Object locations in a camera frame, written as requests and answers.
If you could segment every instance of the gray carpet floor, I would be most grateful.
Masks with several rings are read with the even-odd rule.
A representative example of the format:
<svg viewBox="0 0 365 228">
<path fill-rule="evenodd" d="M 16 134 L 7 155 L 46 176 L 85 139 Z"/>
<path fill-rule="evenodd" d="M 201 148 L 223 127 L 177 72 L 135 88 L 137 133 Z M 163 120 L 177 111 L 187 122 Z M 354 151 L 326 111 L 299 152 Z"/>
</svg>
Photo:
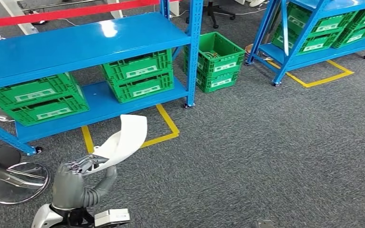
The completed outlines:
<svg viewBox="0 0 365 228">
<path fill-rule="evenodd" d="M 231 0 L 221 4 L 236 13 L 255 11 Z M 173 22 L 186 27 L 186 15 Z M 2 16 L 5 11 L 0 7 Z M 218 31 L 244 47 L 254 40 L 261 16 L 259 12 L 231 21 L 217 15 Z M 71 21 L 110 18 L 100 14 Z M 38 29 L 67 26 L 56 20 Z M 202 32 L 212 30 L 205 16 Z M 0 33 L 21 35 L 15 26 L 0 28 Z M 38 53 L 38 47 L 30 49 Z M 365 228 L 364 54 L 335 59 L 355 73 L 311 88 L 289 77 L 282 86 L 272 87 L 273 73 L 256 63 L 242 68 L 235 86 L 210 94 L 197 89 L 192 109 L 182 109 L 182 99 L 165 103 L 180 136 L 143 148 L 122 162 L 116 184 L 102 203 L 91 208 L 92 213 L 129 208 L 133 222 L 125 228 L 251 228 L 262 218 L 273 220 L 276 228 Z M 174 71 L 183 78 L 181 68 L 179 56 Z M 305 82 L 337 73 L 326 63 L 293 72 Z M 94 67 L 75 75 L 81 84 L 102 80 Z M 156 108 L 136 114 L 148 117 L 149 139 L 170 132 Z M 11 124 L 0 125 L 14 131 Z M 119 118 L 93 124 L 90 130 L 94 143 L 101 144 L 119 130 Z M 31 144 L 45 150 L 23 161 L 40 162 L 52 172 L 61 162 L 86 154 L 80 129 Z M 101 176 L 89 176 L 86 185 L 94 186 Z M 26 204 L 0 205 L 0 228 L 30 227 L 37 209 L 50 201 L 51 188 Z"/>
</svg>

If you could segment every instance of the blue metal shelf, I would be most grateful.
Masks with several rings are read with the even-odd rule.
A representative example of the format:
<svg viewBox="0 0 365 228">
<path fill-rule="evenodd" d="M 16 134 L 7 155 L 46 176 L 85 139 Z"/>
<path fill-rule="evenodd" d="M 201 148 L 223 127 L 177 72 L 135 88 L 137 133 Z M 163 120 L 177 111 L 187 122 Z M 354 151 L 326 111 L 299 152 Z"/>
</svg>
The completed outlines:
<svg viewBox="0 0 365 228">
<path fill-rule="evenodd" d="M 188 35 L 158 12 L 1 40 L 0 87 L 190 41 Z M 30 52 L 30 47 L 38 47 L 38 52 Z"/>
<path fill-rule="evenodd" d="M 283 64 L 285 61 L 285 53 L 279 47 L 273 44 L 264 44 L 259 49 L 265 52 L 268 56 L 273 58 L 279 64 Z M 309 66 L 311 64 L 320 63 L 329 59 L 338 58 L 348 54 L 352 54 L 358 51 L 365 50 L 365 39 L 359 42 L 347 45 L 340 49 L 329 48 L 321 50 L 316 55 L 315 53 L 304 54 L 301 57 L 295 58 L 288 66 L 287 71 Z"/>
<path fill-rule="evenodd" d="M 298 39 L 293 44 L 292 49 L 290 51 L 288 49 L 287 2 L 286 0 L 271 0 L 257 31 L 257 36 L 252 46 L 250 56 L 246 60 L 247 65 L 252 64 L 255 59 L 259 60 L 262 64 L 276 73 L 272 80 L 273 85 L 280 85 L 281 80 L 287 71 L 365 50 L 365 39 L 363 39 L 339 49 L 328 48 L 310 54 L 297 55 L 312 28 L 320 18 L 365 9 L 365 0 L 291 0 L 290 2 L 312 11 L 307 23 L 299 34 Z M 273 21 L 276 19 L 279 10 L 281 11 L 282 17 L 281 25 L 283 28 L 284 50 L 271 43 L 261 44 L 267 33 L 271 31 L 271 27 L 273 27 L 271 24 L 273 24 Z M 281 65 L 281 68 L 276 69 L 267 61 L 263 60 L 262 56 L 259 55 L 259 52 L 265 53 L 274 61 L 278 62 Z"/>
<path fill-rule="evenodd" d="M 90 111 L 64 118 L 23 126 L 16 123 L 16 132 L 20 142 L 27 143 L 36 139 L 72 130 L 84 125 L 117 117 L 121 114 L 148 108 L 159 103 L 168 102 L 188 95 L 185 87 L 175 78 L 174 89 L 147 96 L 138 100 L 120 104 L 114 97 L 107 82 L 100 82 L 83 87 Z"/>
<path fill-rule="evenodd" d="M 291 0 L 290 2 L 314 11 L 320 0 Z M 365 9 L 365 0 L 330 0 L 318 17 L 324 18 L 362 9 Z"/>
<path fill-rule="evenodd" d="M 186 86 L 175 79 L 172 90 L 120 104 L 106 82 L 87 85 L 90 111 L 29 127 L 16 123 L 17 136 L 0 128 L 0 139 L 33 155 L 26 142 L 182 97 L 193 106 L 202 5 L 190 1 L 186 32 L 170 22 L 169 1 L 160 0 L 160 12 L 0 40 L 0 87 L 176 47 L 174 58 L 181 46 L 189 48 Z"/>
</svg>

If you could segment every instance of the office chair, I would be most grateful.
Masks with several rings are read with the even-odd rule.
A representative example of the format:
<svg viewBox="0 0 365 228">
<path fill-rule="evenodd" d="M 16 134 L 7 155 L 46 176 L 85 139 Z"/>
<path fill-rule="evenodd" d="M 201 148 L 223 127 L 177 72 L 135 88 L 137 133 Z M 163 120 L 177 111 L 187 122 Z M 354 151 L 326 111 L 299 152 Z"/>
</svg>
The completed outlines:
<svg viewBox="0 0 365 228">
<path fill-rule="evenodd" d="M 230 20 L 236 19 L 236 14 L 222 10 L 220 8 L 220 6 L 214 6 L 213 0 L 208 1 L 208 5 L 203 7 L 203 11 L 206 11 L 208 13 L 208 16 L 210 16 L 212 18 L 214 29 L 219 28 L 219 25 L 216 23 L 216 18 L 215 18 L 215 14 L 214 14 L 215 12 L 230 15 Z M 186 18 L 185 23 L 187 23 L 187 24 L 190 23 L 190 18 Z"/>
</svg>

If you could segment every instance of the stacked green crates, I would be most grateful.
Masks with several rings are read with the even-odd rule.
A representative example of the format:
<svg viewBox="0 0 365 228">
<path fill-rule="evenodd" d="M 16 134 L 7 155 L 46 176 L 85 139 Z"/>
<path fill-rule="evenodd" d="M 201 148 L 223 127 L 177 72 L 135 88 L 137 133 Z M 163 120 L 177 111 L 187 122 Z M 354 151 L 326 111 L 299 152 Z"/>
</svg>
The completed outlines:
<svg viewBox="0 0 365 228">
<path fill-rule="evenodd" d="M 80 86 L 69 73 L 0 88 L 0 108 L 24 126 L 89 110 Z"/>
<path fill-rule="evenodd" d="M 103 64 L 102 70 L 120 103 L 174 88 L 171 49 Z"/>
<path fill-rule="evenodd" d="M 333 48 L 341 48 L 365 38 L 365 9 L 357 12 L 355 18 L 341 33 Z"/>
<path fill-rule="evenodd" d="M 355 17 L 356 12 L 336 15 L 320 19 L 310 31 L 306 41 L 298 51 L 297 55 L 307 54 L 329 48 L 350 21 Z M 307 24 L 311 11 L 294 3 L 288 4 L 288 47 L 291 49 L 297 41 L 301 31 Z M 272 44 L 283 49 L 283 29 L 278 26 Z"/>
<path fill-rule="evenodd" d="M 184 48 L 184 71 L 188 70 L 188 47 Z M 200 36 L 197 86 L 205 93 L 236 83 L 245 51 L 222 36 L 211 32 Z"/>
</svg>

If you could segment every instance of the chrome chair base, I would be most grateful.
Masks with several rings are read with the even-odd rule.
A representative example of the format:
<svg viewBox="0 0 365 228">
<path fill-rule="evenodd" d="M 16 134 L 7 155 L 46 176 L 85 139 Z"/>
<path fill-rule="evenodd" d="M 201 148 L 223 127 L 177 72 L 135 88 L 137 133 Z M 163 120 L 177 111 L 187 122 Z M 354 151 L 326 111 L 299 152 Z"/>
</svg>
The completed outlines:
<svg viewBox="0 0 365 228">
<path fill-rule="evenodd" d="M 0 180 L 0 203 L 6 205 L 16 205 L 28 202 L 47 188 L 50 180 L 49 170 L 36 162 L 22 162 L 7 169 L 11 174 L 26 180 L 30 183 L 39 183 L 37 188 L 25 188 L 15 186 Z"/>
</svg>

